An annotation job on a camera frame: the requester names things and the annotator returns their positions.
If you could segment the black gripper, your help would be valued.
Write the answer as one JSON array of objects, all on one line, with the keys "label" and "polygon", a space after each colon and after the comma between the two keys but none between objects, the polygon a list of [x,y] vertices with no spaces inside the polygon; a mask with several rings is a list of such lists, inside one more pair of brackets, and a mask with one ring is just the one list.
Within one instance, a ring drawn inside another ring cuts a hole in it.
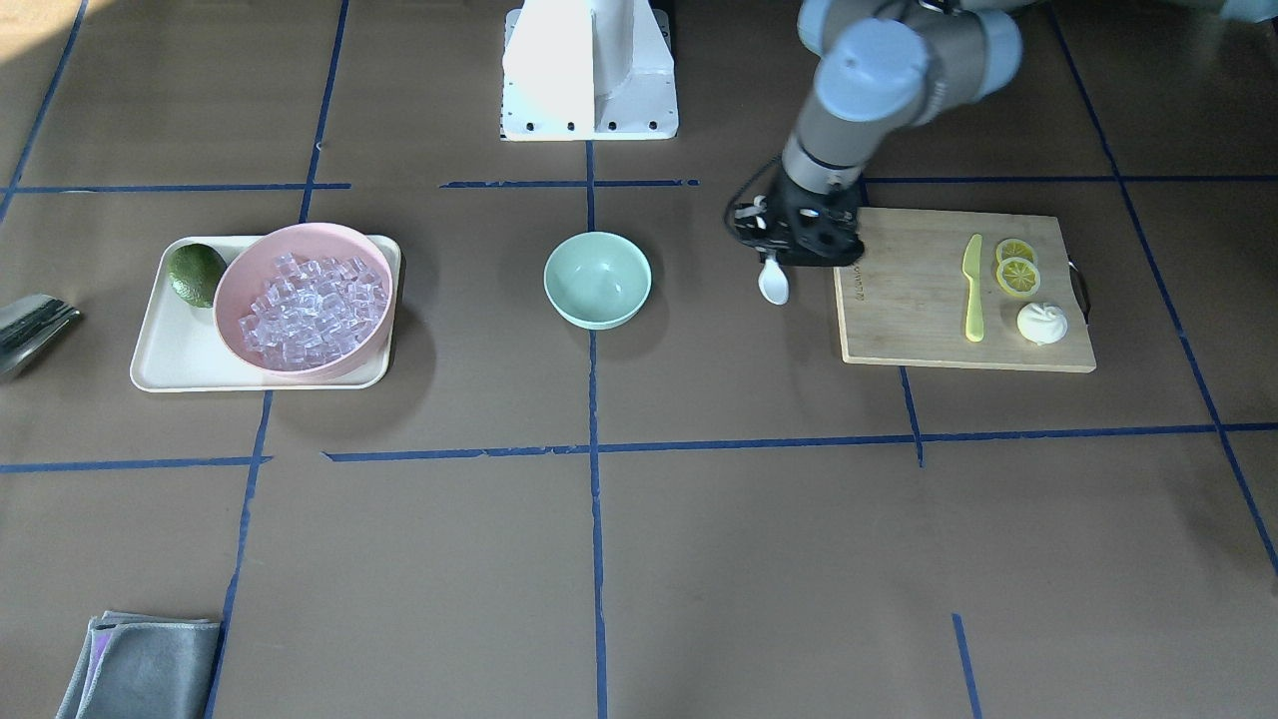
[{"label": "black gripper", "polygon": [[852,266],[866,254],[860,238],[860,186],[835,184],[835,192],[805,190],[776,176],[764,195],[763,246],[781,266]]}]

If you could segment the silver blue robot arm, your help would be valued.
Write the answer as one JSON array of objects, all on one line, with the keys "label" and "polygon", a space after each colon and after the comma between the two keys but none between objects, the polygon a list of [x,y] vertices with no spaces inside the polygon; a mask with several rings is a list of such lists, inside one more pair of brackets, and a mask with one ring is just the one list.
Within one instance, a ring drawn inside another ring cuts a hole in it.
[{"label": "silver blue robot arm", "polygon": [[771,188],[725,213],[777,266],[852,266],[858,183],[891,133],[984,100],[1022,60],[1022,1],[805,1],[796,29],[819,63]]}]

